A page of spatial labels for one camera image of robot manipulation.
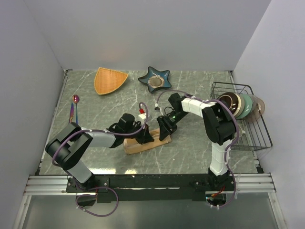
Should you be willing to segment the peach satin napkin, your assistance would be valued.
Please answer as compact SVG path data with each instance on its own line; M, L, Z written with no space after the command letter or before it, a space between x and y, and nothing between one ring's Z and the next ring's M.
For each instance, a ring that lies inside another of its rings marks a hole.
M171 137L168 135L163 141L159 140L160 129L154 129L149 131L150 135L153 137L153 142L148 142L144 144L140 144L136 141L136 139L125 139L123 142L123 148L127 155L140 153L146 150L150 150L156 148L158 146L162 146L168 144L172 141Z

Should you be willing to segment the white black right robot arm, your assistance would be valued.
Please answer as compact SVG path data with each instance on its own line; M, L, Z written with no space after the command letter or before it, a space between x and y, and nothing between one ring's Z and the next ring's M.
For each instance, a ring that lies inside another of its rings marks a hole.
M212 160L208 169L207 180L203 182L213 190L219 190L226 183L234 182L229 167L231 146L238 140L238 124L226 103L219 100L202 100L190 94L179 95L176 90L168 99L172 106L169 114L157 117L160 140L164 140L177 130L177 123L187 114L194 114L203 119L205 132L212 142Z

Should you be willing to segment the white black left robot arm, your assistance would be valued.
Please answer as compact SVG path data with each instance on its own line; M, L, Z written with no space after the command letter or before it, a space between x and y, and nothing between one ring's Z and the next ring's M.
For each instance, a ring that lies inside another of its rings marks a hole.
M87 148L116 148L125 139L135 139L141 145L154 141L146 123L135 121L132 114L123 114L104 130L83 129L75 122L69 123L48 142L45 151L52 157L53 165L63 169L82 191L88 192L94 188L95 175L81 161Z

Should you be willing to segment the blue star-shaped dish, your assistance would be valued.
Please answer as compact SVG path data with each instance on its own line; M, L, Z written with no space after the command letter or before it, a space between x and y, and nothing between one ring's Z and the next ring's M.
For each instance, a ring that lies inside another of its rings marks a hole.
M150 93L154 93L161 89L170 89L172 87L169 82L170 71L158 71L157 69L149 66L147 74L139 77L138 81L145 84Z

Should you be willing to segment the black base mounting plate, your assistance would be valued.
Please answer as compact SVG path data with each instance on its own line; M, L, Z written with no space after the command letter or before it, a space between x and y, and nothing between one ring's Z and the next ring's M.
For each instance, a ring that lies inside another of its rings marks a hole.
M224 188L234 190L229 174L217 177L210 174L136 174L94 175L85 185L68 179L67 193L92 194L97 203L119 201L184 200L205 201L206 192Z

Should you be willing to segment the orange woven shield tray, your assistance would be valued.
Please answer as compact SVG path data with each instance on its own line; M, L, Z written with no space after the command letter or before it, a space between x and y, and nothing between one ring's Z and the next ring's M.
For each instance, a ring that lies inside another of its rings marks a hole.
M99 67L94 78L95 91L98 95L110 94L120 88L127 78L127 73Z

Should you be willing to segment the brown bowl in rack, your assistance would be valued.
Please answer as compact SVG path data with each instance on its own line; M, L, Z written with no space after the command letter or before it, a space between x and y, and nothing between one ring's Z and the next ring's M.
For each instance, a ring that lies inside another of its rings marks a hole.
M233 115L237 115L241 109L241 98L235 93L227 92L220 95L217 99L221 102L225 102Z

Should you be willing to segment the iridescent knife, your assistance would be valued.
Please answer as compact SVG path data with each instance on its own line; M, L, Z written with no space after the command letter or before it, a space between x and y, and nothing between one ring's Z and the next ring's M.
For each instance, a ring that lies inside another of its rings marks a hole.
M71 103L70 114L69 114L69 123L72 122L74 117L74 103Z

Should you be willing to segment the iridescent spoon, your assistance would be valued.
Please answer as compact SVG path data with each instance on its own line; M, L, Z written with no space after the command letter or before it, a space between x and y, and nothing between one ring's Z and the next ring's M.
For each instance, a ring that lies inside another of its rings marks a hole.
M72 100L73 100L73 102L74 102L74 104L75 104L75 118L76 118L76 123L78 123L78 103L79 103L79 101L80 101L80 98L79 98L79 96L78 95L73 95L73 97L72 97Z

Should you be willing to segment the green plate in rack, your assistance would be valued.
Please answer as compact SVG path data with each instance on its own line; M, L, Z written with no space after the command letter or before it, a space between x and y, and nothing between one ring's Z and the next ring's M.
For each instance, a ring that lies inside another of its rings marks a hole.
M253 101L248 94L239 94L239 96L244 100L244 108L241 114L236 117L236 119L243 119L251 112Z

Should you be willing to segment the aluminium frame rail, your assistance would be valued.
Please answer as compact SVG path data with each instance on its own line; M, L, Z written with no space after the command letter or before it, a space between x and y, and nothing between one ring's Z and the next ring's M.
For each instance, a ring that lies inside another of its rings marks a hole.
M280 229L286 229L286 221L278 202L276 188L270 173L267 174L236 174L237 193L267 193L272 211ZM28 178L23 199L17 217L13 224L14 229L21 229L33 196L61 196L67 195L68 175L30 176Z

